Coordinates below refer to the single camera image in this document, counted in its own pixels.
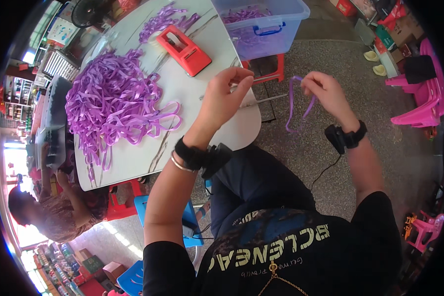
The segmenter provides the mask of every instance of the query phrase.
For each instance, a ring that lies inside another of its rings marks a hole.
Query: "hand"
[[[41,166],[46,165],[46,157],[48,157],[49,143],[44,142],[41,146]]]
[[[56,179],[58,180],[59,186],[61,186],[63,189],[69,187],[68,175],[62,170],[59,169],[56,172]]]
[[[301,87],[305,95],[314,94],[325,110],[333,115],[342,127],[356,130],[355,127],[360,126],[350,109],[342,87],[331,75],[309,72],[301,81]]]
[[[196,121],[217,131],[237,112],[253,84],[253,75],[252,71],[240,67],[227,68],[217,74],[207,85]],[[231,93],[232,83],[238,86]]]

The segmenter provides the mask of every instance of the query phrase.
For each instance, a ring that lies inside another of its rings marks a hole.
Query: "floral shirt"
[[[72,189],[76,192],[80,191],[80,188],[76,188],[78,185],[74,185]],[[101,222],[91,216],[89,222],[81,227],[76,227],[76,223],[72,217],[71,201],[64,192],[59,193],[57,196],[41,197],[39,203],[44,207],[46,214],[46,221],[40,226],[36,226],[41,234],[56,242],[67,242],[80,236],[95,224]]]

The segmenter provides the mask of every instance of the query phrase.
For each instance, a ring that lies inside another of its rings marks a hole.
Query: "white table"
[[[194,78],[188,77],[184,69],[169,54],[161,54],[150,44],[140,44],[139,33],[143,23],[158,11],[169,0],[149,0],[132,11],[111,30],[118,36],[111,43],[117,55],[124,55],[129,49],[141,48],[145,53],[140,57],[140,68],[145,75],[152,72],[160,74],[158,85],[163,89],[159,106],[162,108],[169,101],[181,104],[178,115],[183,118],[182,125],[172,132],[162,132],[158,138],[145,136],[139,145],[131,145],[120,139],[112,147],[112,163],[108,171],[93,165],[95,181],[90,182],[88,173],[90,165],[84,161],[84,155],[78,149],[78,136],[75,135],[76,166],[79,182],[84,191],[108,186],[118,182],[134,179],[161,171],[170,159],[170,153],[176,142],[186,133],[194,122],[209,80],[221,70],[230,66],[241,66],[229,35],[210,0],[177,0],[174,8],[187,9],[186,13],[176,13],[173,18],[187,15],[189,18],[197,12],[201,19],[185,33],[212,59],[212,63]],[[255,100],[250,89],[242,104]],[[224,143],[232,150],[246,147],[254,141],[261,127],[261,115],[258,106],[237,111],[235,116],[224,124],[211,140],[211,145]]]

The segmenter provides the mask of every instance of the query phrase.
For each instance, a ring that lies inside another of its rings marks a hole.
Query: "silver bangle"
[[[173,153],[174,153],[174,150],[171,151],[171,160],[173,161],[173,163],[174,163],[175,166],[177,166],[179,169],[182,169],[182,170],[185,170],[185,171],[190,171],[191,173],[195,172],[195,170],[187,169],[187,168],[183,167],[182,165],[180,165],[180,164],[174,159]]]

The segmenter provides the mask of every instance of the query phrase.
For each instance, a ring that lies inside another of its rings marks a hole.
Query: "blue plastic stool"
[[[146,203],[148,202],[148,195],[142,195],[135,197],[135,207],[140,218],[142,226],[145,222]],[[183,220],[197,225],[196,233],[200,233],[199,224],[195,217],[194,208],[191,200],[186,204],[186,208],[183,213]],[[201,250],[200,247],[204,245],[204,240],[201,239],[202,234],[196,234],[193,237],[187,237],[183,235],[184,246],[186,248],[196,247],[196,254],[193,261],[194,265],[200,263]],[[117,278],[118,285],[131,296],[139,296],[138,292],[143,289],[143,261],[137,261],[129,269],[127,269],[122,275]]]
[[[145,221],[145,212],[146,212],[146,203],[148,202],[148,195],[142,195],[135,197],[135,207],[136,211],[138,213],[138,217],[140,218],[140,222],[142,223],[142,226],[144,226]],[[197,223],[197,219],[195,217],[194,208],[192,206],[191,200],[186,204],[186,208],[183,212],[183,220],[190,222],[194,225],[197,225],[196,233],[200,233],[201,230],[199,229],[199,224]],[[195,247],[195,246],[202,246],[204,245],[204,240],[201,239],[202,234],[196,234],[193,237],[187,237],[183,235],[183,241],[184,246],[186,248]]]
[[[136,261],[117,278],[117,283],[127,294],[138,296],[138,292],[143,290],[143,261]]]

